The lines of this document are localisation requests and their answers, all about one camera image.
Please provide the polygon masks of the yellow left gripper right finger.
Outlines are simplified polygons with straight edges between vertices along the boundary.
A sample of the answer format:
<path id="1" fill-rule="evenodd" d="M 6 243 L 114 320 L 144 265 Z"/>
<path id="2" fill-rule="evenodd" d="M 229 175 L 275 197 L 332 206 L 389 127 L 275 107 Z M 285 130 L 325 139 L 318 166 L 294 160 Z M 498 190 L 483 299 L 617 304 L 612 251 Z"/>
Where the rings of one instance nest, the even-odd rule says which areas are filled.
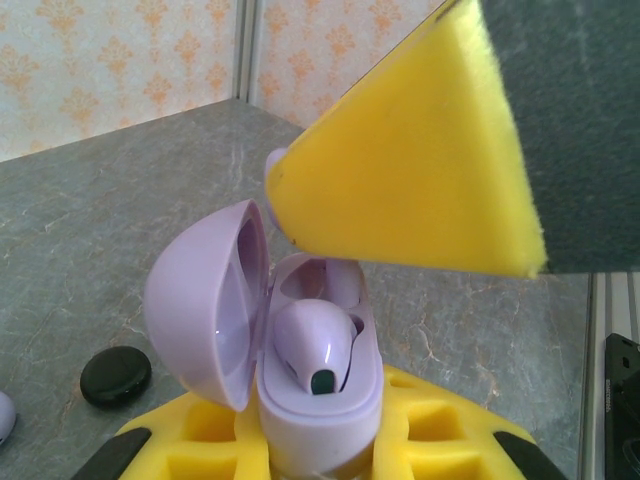
<path id="1" fill-rule="evenodd" d="M 525 429 L 395 367 L 384 367 L 372 479 L 563 479 Z"/>

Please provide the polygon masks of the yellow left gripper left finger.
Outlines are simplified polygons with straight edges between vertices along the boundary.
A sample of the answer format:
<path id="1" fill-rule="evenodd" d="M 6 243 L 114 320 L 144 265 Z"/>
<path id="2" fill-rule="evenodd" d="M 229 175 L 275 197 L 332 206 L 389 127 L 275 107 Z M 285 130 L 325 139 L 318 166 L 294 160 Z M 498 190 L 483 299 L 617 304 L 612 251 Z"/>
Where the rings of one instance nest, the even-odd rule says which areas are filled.
<path id="1" fill-rule="evenodd" d="M 257 394 L 236 412 L 191 393 L 126 423 L 76 479 L 269 479 Z"/>

